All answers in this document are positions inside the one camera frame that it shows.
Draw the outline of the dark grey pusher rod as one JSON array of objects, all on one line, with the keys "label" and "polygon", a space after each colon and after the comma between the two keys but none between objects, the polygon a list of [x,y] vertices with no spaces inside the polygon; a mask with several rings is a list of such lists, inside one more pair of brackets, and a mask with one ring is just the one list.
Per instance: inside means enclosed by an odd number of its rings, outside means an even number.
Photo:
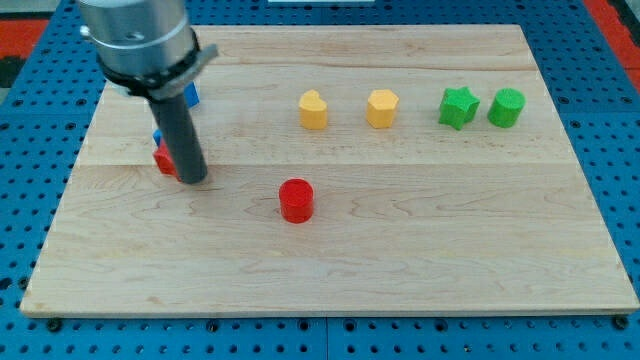
[{"label": "dark grey pusher rod", "polygon": [[184,95],[153,100],[150,108],[180,180],[202,182],[208,168]]}]

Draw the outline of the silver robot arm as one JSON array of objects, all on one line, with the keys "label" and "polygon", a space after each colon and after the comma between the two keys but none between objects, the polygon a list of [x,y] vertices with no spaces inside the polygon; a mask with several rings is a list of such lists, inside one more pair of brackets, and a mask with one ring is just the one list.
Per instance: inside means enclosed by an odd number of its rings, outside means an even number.
[{"label": "silver robot arm", "polygon": [[208,168],[185,97],[218,56],[201,47],[181,0],[80,0],[81,36],[97,51],[105,78],[149,103],[179,179],[197,184]]}]

